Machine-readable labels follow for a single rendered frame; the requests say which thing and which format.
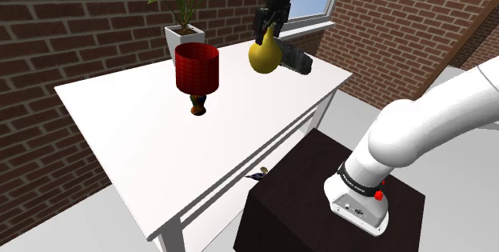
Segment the yellow pear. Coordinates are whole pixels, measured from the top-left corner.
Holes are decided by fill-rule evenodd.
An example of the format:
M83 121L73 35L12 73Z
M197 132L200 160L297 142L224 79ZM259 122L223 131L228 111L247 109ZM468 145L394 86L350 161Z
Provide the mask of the yellow pear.
M273 32L274 24L265 32L261 45L255 42L249 48L249 63L260 74L273 72L281 62L282 52L273 36Z

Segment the dark grey rectangular box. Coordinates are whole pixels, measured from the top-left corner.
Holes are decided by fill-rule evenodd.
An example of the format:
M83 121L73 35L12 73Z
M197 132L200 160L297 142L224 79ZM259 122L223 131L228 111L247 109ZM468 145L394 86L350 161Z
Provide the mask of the dark grey rectangular box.
M284 42L281 39L276 40L281 49L280 66L284 66L299 74L307 75L311 72L313 59L308 56L301 48Z

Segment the red shade table lamp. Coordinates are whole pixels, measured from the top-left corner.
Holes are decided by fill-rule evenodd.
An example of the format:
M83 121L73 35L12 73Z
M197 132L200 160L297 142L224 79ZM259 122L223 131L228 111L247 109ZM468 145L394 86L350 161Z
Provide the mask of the red shade table lamp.
M202 116L207 95L219 87L218 49L200 42L183 43L175 48L174 65L176 87L190 96L190 112Z

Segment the small dark blue object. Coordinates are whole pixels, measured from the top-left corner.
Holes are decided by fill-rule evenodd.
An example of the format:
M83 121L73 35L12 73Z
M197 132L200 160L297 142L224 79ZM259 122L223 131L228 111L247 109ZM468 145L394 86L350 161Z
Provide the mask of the small dark blue object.
M266 167L261 167L258 173L254 173L251 175L246 175L247 178L252 178L253 180L260 181L265 175L268 173L268 169Z

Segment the white table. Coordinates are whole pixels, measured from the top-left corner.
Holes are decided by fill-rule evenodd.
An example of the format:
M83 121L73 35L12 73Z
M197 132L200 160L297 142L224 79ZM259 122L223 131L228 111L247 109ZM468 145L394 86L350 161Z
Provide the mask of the white table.
M320 125L349 72L321 59L302 75L255 72L250 44L222 47L220 84L192 115L171 61L56 87L144 236L202 252L242 211L251 174Z

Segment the dark robot stand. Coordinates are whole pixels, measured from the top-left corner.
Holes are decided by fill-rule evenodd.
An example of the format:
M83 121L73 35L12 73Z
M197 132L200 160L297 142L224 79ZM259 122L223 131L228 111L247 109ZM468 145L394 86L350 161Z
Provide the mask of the dark robot stand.
M351 151L311 130L248 193L235 252L418 252L425 195L385 180L386 231L374 237L332 212L325 180Z

